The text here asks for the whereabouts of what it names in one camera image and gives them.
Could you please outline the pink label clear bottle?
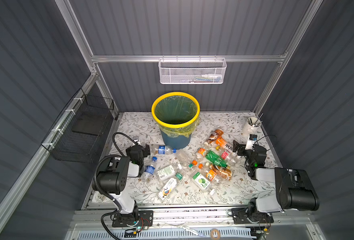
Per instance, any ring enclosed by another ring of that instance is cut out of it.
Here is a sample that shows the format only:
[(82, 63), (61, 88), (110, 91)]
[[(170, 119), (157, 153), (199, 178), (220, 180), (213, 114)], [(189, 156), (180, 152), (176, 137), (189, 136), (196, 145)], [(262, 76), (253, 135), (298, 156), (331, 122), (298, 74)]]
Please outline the pink label clear bottle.
[(237, 163), (237, 157), (235, 155), (235, 153), (233, 152), (229, 152), (228, 150), (217, 146), (216, 147), (216, 153), (217, 155), (219, 155), (223, 160), (225, 160), (228, 165), (230, 166), (235, 166)]

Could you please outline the blue cap water bottle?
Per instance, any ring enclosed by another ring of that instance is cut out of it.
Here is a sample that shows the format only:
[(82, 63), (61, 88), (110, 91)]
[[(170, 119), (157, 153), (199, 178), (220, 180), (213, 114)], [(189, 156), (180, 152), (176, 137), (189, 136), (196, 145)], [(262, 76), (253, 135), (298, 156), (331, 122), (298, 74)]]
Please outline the blue cap water bottle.
[(144, 182), (149, 182), (154, 175), (156, 167), (157, 167), (157, 157), (152, 157), (149, 164), (145, 167), (145, 170), (141, 176), (141, 179)]

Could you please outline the blue label water bottle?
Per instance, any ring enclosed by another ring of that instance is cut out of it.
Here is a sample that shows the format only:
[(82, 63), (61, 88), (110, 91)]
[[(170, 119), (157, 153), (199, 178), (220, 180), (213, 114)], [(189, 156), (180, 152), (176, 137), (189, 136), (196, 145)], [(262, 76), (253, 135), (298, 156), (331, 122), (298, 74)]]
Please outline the blue label water bottle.
[(171, 155), (176, 153), (176, 149), (167, 145), (150, 145), (151, 153), (154, 155)]

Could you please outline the orange white label bottle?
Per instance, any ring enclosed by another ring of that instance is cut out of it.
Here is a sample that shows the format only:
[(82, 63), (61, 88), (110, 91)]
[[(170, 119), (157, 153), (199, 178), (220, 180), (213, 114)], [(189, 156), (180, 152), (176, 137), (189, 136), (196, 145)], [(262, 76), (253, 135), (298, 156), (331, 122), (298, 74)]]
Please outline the orange white label bottle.
[(224, 140), (222, 137), (219, 137), (216, 140), (216, 144), (219, 145), (221, 148), (225, 149), (231, 156), (237, 156), (237, 153), (233, 152), (233, 146), (229, 142)]

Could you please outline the green plastic bottle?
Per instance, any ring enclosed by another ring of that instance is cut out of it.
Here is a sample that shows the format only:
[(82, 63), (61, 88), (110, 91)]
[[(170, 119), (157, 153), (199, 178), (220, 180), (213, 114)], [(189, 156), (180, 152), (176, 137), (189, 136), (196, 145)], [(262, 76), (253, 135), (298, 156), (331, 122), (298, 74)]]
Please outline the green plastic bottle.
[(212, 150), (208, 151), (208, 153), (206, 154), (206, 159), (216, 166), (227, 168), (227, 169), (230, 168), (227, 162)]

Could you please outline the clear crushed bottle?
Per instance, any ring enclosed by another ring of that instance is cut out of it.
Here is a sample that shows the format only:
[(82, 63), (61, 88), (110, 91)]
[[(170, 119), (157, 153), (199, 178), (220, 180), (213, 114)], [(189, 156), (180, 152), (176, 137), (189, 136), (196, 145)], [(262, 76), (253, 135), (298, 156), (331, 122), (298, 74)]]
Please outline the clear crushed bottle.
[(175, 156), (183, 167), (187, 167), (192, 162), (192, 158), (183, 149), (177, 150)]

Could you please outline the brown orange cap bottle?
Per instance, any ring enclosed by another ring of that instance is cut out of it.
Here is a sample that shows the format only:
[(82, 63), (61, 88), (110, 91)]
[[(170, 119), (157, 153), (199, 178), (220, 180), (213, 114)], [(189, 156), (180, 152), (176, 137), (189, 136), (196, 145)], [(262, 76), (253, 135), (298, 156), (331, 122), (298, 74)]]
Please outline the brown orange cap bottle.
[(223, 134), (224, 134), (224, 132), (223, 132), (223, 130), (221, 130), (221, 129), (216, 129), (216, 130), (214, 130), (214, 131), (210, 134), (209, 138), (204, 141), (204, 145), (206, 145), (206, 146), (212, 146), (213, 144), (216, 143), (216, 140), (217, 140), (218, 138), (220, 138)]

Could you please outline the white colourful label bottle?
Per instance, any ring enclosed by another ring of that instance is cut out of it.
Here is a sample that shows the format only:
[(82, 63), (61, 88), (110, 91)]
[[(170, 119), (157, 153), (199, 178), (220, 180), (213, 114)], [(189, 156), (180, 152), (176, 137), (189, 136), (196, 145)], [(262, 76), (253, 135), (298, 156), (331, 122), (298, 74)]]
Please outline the white colourful label bottle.
[(165, 202), (176, 192), (176, 189), (180, 186), (182, 180), (183, 175), (181, 173), (176, 173), (172, 178), (170, 178), (165, 184), (163, 184), (159, 188), (157, 196), (161, 200), (161, 202)]

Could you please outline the green label clear bottle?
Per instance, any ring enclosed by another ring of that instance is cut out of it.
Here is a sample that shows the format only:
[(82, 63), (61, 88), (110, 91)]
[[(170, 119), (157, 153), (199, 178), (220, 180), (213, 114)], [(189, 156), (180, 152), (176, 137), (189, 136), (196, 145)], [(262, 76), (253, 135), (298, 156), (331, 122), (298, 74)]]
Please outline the green label clear bottle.
[(182, 170), (183, 166), (181, 164), (170, 164), (155, 172), (156, 177), (159, 181), (163, 182), (170, 177), (173, 177), (178, 171)]

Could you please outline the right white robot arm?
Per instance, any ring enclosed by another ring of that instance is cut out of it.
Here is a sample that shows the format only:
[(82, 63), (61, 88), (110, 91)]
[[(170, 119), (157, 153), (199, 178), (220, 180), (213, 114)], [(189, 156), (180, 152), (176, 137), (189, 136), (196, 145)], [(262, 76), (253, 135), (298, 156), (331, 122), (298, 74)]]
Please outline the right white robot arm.
[(267, 168), (267, 149), (257, 144), (240, 144), (233, 141), (233, 153), (244, 157), (244, 168), (254, 181), (273, 183), (275, 193), (252, 198), (246, 210), (247, 216), (260, 217), (285, 210), (316, 211), (320, 201), (313, 184), (304, 170)]

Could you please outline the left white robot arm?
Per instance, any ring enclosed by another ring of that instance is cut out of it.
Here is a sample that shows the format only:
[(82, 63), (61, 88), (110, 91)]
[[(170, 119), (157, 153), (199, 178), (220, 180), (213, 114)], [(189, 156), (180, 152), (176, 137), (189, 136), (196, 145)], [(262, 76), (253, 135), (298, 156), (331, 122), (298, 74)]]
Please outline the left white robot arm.
[[(117, 135), (129, 139), (133, 143), (126, 149), (126, 153), (119, 149), (115, 140)], [(137, 217), (138, 205), (125, 188), (128, 178), (139, 178), (143, 175), (144, 160), (150, 156), (150, 146), (148, 144), (142, 146), (122, 132), (115, 132), (112, 141), (118, 154), (104, 156), (99, 161), (93, 175), (92, 188), (113, 201), (116, 206), (115, 214)]]

